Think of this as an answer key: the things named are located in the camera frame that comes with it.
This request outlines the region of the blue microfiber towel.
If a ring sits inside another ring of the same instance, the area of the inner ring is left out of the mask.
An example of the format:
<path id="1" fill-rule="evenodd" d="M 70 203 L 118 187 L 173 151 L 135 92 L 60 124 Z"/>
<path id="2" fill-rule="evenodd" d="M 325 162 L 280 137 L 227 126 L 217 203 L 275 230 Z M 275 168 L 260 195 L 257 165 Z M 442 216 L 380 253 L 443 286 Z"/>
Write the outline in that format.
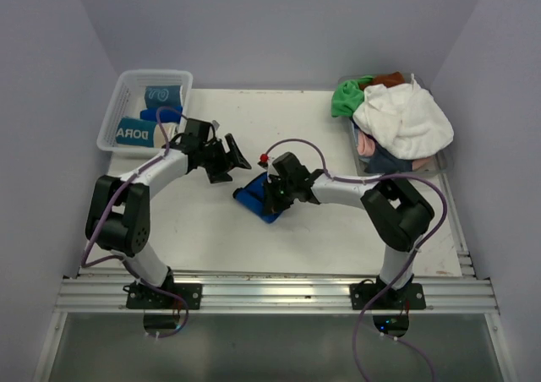
<path id="1" fill-rule="evenodd" d="M 265 172 L 251 180 L 247 185 L 237 188 L 232 196 L 246 209 L 257 215 L 262 221 L 271 224 L 278 219 L 281 212 L 265 214 L 264 213 L 264 181 L 267 179 Z"/>

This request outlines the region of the teal beige cartoon towel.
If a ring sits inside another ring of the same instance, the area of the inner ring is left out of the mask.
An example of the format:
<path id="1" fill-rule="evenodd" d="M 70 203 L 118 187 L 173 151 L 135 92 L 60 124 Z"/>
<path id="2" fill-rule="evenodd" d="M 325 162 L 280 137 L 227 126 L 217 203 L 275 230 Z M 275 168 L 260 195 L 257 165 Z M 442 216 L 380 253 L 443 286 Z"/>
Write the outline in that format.
<path id="1" fill-rule="evenodd" d="M 115 140 L 120 145 L 161 148 L 178 130 L 176 123 L 163 123 L 123 117 L 117 125 Z"/>

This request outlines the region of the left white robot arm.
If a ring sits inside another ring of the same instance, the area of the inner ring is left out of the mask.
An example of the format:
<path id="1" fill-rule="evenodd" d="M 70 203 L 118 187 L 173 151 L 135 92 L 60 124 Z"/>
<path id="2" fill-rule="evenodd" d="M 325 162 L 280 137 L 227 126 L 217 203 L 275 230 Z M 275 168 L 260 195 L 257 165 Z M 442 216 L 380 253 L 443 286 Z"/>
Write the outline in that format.
<path id="1" fill-rule="evenodd" d="M 221 139 L 213 123 L 190 118 L 184 131 L 143 165 L 120 177 L 99 177 L 85 225 L 81 266 L 117 259 L 146 287 L 148 301 L 157 308 L 170 306 L 176 288 L 171 269 L 150 245 L 150 202 L 171 182 L 199 168 L 214 184 L 231 182 L 231 170 L 248 170 L 251 165 L 231 134 Z"/>

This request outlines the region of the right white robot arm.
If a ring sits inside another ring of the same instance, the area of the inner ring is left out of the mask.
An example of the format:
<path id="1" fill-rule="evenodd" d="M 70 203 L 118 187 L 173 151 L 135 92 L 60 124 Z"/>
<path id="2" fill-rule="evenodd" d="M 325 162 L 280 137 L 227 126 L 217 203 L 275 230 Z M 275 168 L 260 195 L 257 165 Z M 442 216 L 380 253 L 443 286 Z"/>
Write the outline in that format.
<path id="1" fill-rule="evenodd" d="M 291 152 L 276 159 L 262 155 L 259 165 L 267 170 L 265 214 L 282 212 L 296 201 L 364 210 L 385 244 L 376 297 L 387 308 L 406 299 L 413 281 L 413 251 L 434 219 L 434 209 L 406 178 L 335 179 L 322 169 L 309 171 Z"/>

